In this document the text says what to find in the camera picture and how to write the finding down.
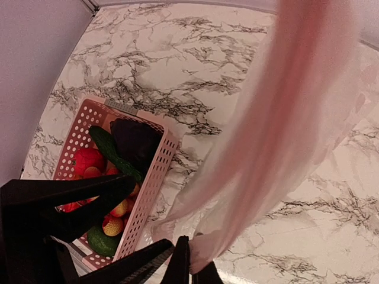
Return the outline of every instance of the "plastic bag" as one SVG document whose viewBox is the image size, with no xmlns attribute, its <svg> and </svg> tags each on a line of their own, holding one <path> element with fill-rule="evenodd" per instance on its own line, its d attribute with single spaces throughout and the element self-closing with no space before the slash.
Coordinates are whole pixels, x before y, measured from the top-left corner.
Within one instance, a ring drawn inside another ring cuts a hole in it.
<svg viewBox="0 0 379 284">
<path fill-rule="evenodd" d="M 282 0 L 231 122 L 166 219 L 152 227 L 153 239 L 172 238 L 181 218 L 197 214 L 191 273 L 225 252 L 370 109 L 358 93 L 358 63 L 350 1 Z"/>
</svg>

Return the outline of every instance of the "marble surface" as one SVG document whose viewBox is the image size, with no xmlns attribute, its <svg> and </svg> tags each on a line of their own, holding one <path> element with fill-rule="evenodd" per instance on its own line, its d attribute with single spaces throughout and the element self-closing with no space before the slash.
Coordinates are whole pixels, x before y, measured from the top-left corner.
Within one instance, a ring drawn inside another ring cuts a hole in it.
<svg viewBox="0 0 379 284">
<path fill-rule="evenodd" d="M 80 101 L 110 97 L 164 115 L 181 137 L 149 221 L 163 218 L 230 118 L 273 21 L 262 12 L 194 4 L 102 9 L 50 96 L 23 178 L 50 179 Z M 360 48 L 374 69 L 364 91 L 377 97 L 379 54 Z M 377 173 L 379 107 L 216 260 L 225 283 L 379 283 Z"/>
</svg>

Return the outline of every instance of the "basket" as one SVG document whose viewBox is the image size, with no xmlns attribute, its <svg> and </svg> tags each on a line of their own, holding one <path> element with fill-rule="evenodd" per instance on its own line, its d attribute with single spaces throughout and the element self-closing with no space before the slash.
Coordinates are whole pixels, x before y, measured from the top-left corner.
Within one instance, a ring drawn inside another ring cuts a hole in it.
<svg viewBox="0 0 379 284">
<path fill-rule="evenodd" d="M 75 151 L 83 147 L 95 147 L 95 143 L 88 134 L 89 127 L 98 125 L 109 131 L 110 122 L 116 118 L 124 118 L 149 124 L 162 134 L 162 139 L 141 186 L 141 190 L 113 259 L 110 257 L 102 257 L 94 253 L 88 246 L 86 236 L 69 244 L 71 252 L 75 257 L 81 260 L 92 271 L 102 268 L 134 252 L 146 219 L 155 203 L 163 178 L 166 175 L 172 156 L 178 145 L 178 139 L 168 130 L 161 118 L 145 111 L 137 111 L 130 106 L 118 104 L 109 99 L 97 97 L 86 98 L 71 125 L 59 156 L 53 179 L 71 179 L 74 171 L 71 160 Z"/>
</svg>

